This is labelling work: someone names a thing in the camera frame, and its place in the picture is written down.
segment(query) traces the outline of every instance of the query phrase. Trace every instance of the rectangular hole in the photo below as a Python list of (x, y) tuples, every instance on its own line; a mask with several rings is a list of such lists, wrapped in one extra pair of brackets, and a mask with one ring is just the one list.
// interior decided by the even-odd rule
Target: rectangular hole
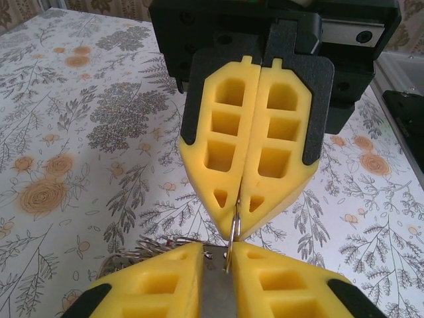
[(263, 177), (282, 178), (286, 175), (290, 151), (263, 148), (258, 173)]
[(264, 202), (264, 197), (260, 195), (252, 195), (250, 197), (249, 212), (255, 211)]
[(168, 308), (125, 308), (123, 310), (123, 318), (166, 318)]
[(220, 207), (224, 207), (227, 202), (227, 196), (228, 193), (224, 190), (218, 190), (216, 189), (213, 192), (213, 195), (215, 196), (215, 199), (217, 200)]
[(264, 270), (259, 273), (263, 290), (304, 290), (305, 282), (293, 270)]
[(251, 260), (256, 260), (256, 259), (264, 258), (264, 256), (263, 256), (263, 255), (261, 255), (261, 254), (259, 254), (259, 253), (257, 253), (257, 252), (253, 252), (253, 251), (251, 251), (251, 250), (249, 250), (249, 251), (247, 252), (247, 257), (248, 257), (248, 258), (250, 258)]
[(178, 283), (176, 274), (151, 274), (143, 276), (141, 283), (142, 294), (174, 293)]
[(236, 147), (233, 144), (209, 140), (205, 158), (206, 168), (228, 172), (233, 163), (235, 149)]
[(222, 113), (220, 111), (212, 112), (211, 130), (221, 134), (231, 134), (237, 136), (239, 132), (240, 116)]
[(170, 260), (185, 260), (187, 258), (187, 253), (171, 254), (168, 257)]
[(288, 84), (274, 84), (270, 88), (267, 108), (295, 111), (297, 108), (297, 93)]
[(290, 299), (289, 301), (271, 301), (270, 307), (274, 318), (304, 317), (328, 318), (325, 311), (313, 297)]
[(241, 79), (226, 79), (217, 87), (216, 102), (234, 106), (243, 105), (245, 86), (244, 81)]
[(299, 121), (283, 118), (271, 118), (268, 138), (296, 141)]

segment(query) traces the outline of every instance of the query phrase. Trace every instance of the table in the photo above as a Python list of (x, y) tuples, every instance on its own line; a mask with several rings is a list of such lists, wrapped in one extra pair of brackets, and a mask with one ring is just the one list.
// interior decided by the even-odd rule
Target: table
[[(178, 153), (185, 95), (150, 23), (50, 9), (1, 37), (0, 317), (55, 317), (139, 235), (224, 244)], [(367, 89), (319, 171), (249, 242), (424, 316), (423, 190)]]

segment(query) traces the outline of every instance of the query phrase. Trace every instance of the metal key ring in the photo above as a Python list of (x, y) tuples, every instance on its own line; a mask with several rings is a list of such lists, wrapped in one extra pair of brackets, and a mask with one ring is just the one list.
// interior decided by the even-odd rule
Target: metal key ring
[(236, 202), (236, 209), (235, 209), (233, 222), (231, 225), (231, 231), (230, 231), (230, 241), (228, 242), (228, 250), (227, 250), (227, 256), (225, 257), (225, 267), (223, 268), (223, 271), (227, 274), (230, 272), (230, 266), (231, 266), (231, 256), (233, 253), (233, 242), (236, 242), (237, 239), (240, 236), (240, 230), (241, 230), (241, 219), (240, 219), (240, 199)]

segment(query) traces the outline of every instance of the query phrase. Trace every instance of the yellow gripper jaw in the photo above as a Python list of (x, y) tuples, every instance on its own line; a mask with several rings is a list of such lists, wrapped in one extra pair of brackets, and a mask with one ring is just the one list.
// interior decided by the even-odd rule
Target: yellow gripper jaw
[(203, 246), (190, 243), (96, 280), (62, 318), (198, 318)]
[(187, 243), (106, 275), (62, 318), (385, 318), (343, 276), (245, 242), (231, 277), (226, 249)]
[(245, 239), (291, 205), (318, 167), (302, 161), (312, 94), (274, 59), (250, 56), (206, 78), (193, 144), (181, 137), (188, 178), (221, 236), (229, 239), (240, 189)]

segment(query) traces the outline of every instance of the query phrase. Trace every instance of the screw hole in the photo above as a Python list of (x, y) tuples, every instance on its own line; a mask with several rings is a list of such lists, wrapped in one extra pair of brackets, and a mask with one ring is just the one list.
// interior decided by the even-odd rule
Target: screw hole
[(228, 45), (233, 41), (233, 38), (227, 34), (222, 34), (218, 36), (218, 43), (221, 45)]
[(189, 54), (194, 54), (197, 51), (197, 48), (192, 44), (186, 44), (184, 50)]
[(339, 91), (347, 91), (349, 88), (350, 88), (349, 83), (347, 83), (345, 81), (337, 84), (337, 89)]
[(188, 69), (190, 69), (190, 64), (188, 64), (187, 62), (182, 62), (182, 63), (180, 64), (180, 68), (181, 68), (182, 70), (188, 70)]
[(192, 25), (195, 21), (195, 18), (190, 12), (181, 12), (180, 20), (185, 25)]
[(372, 32), (370, 31), (362, 31), (356, 36), (356, 41), (361, 44), (365, 44), (370, 42), (372, 39)]

